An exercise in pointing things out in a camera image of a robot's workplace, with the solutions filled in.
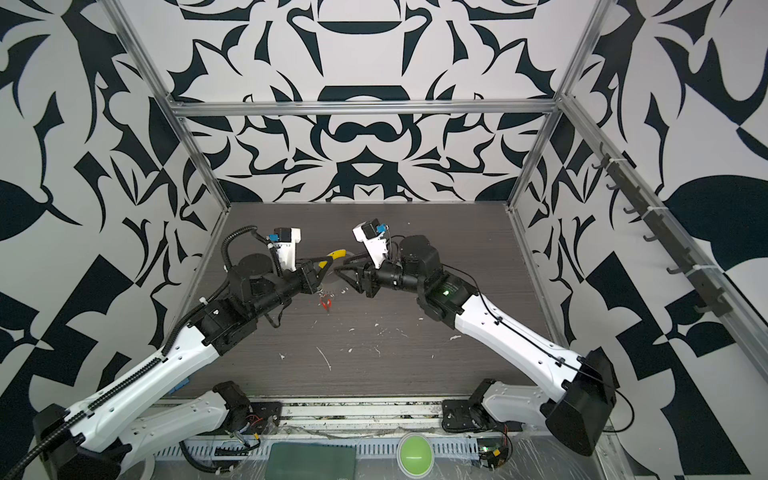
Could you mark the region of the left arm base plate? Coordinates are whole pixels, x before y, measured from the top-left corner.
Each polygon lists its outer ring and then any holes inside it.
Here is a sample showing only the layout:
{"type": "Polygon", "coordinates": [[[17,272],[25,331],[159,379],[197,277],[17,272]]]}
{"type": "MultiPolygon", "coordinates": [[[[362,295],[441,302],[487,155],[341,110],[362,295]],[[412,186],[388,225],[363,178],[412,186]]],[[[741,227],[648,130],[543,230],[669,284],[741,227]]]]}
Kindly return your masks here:
{"type": "Polygon", "coordinates": [[[270,435],[281,426],[282,409],[280,401],[252,402],[237,431],[244,436],[270,435]]]}

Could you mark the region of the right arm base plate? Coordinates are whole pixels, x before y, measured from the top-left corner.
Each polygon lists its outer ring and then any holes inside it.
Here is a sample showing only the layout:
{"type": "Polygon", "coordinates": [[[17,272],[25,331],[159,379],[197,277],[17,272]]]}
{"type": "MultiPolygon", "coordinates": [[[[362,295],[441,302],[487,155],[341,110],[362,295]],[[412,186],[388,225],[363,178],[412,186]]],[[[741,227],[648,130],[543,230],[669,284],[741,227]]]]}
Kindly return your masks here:
{"type": "Polygon", "coordinates": [[[472,403],[468,399],[446,399],[441,402],[441,428],[448,433],[523,431],[520,422],[494,420],[479,403],[472,403]]]}

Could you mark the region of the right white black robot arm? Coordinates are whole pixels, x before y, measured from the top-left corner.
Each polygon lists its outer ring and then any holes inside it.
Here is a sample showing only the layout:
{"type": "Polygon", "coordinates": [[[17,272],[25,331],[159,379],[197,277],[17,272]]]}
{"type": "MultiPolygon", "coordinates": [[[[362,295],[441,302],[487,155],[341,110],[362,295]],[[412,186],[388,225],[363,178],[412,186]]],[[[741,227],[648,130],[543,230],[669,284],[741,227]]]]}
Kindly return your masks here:
{"type": "Polygon", "coordinates": [[[379,227],[359,225],[353,234],[365,251],[335,272],[354,290],[368,298],[383,288],[414,294],[427,317],[482,343],[538,388],[524,396],[492,380],[476,391],[482,413],[497,423],[542,426],[572,452],[594,453],[623,396],[603,350],[580,355],[524,326],[489,300],[470,274],[445,265],[423,235],[403,238],[392,253],[379,227]]]}

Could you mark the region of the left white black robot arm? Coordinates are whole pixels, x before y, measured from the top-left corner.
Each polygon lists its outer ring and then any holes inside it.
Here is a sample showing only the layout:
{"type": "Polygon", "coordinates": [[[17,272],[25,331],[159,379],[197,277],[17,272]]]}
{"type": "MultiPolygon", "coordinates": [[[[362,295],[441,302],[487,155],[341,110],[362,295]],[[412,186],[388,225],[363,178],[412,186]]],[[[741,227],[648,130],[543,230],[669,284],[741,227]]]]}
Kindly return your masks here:
{"type": "Polygon", "coordinates": [[[6,478],[22,478],[39,460],[50,479],[117,479],[156,452],[200,433],[239,435],[251,403],[232,381],[160,414],[144,413],[247,338],[259,319],[277,328],[295,296],[320,291],[334,259],[297,258],[300,240],[297,228],[262,236],[254,225],[226,236],[221,245],[226,277],[220,286],[183,315],[165,343],[140,364],[69,407],[52,404],[38,413],[35,444],[6,478]]]}

